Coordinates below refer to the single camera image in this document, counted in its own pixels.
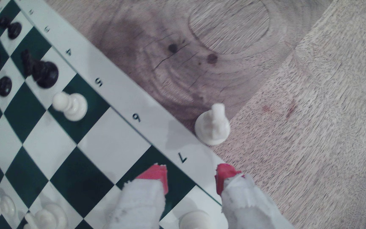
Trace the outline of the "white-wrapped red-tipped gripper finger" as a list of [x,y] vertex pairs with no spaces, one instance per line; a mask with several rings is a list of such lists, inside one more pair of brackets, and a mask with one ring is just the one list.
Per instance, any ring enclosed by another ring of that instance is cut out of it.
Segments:
[[108,229],[158,229],[169,192],[166,165],[153,164],[125,183]]
[[252,176],[230,164],[217,165],[216,192],[229,229],[294,229]]

